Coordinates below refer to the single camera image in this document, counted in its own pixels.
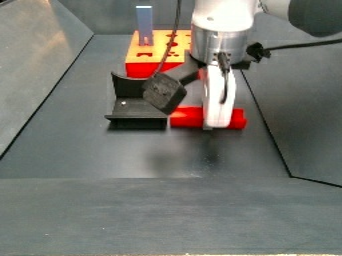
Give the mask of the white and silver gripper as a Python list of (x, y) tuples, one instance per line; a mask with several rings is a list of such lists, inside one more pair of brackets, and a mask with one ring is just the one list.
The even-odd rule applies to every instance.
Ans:
[(255, 10), (256, 0), (195, 0), (189, 54), (205, 65), (200, 79), (208, 128), (225, 128), (231, 122), (236, 95), (231, 68), (244, 58)]

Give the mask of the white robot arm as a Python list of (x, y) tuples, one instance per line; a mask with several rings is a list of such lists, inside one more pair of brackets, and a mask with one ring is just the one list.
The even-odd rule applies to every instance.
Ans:
[(260, 12), (285, 20), (313, 37), (342, 32), (342, 0), (195, 0), (189, 54), (205, 65), (203, 117), (209, 128), (227, 127), (232, 119), (232, 66), (269, 56), (259, 43), (247, 42)]

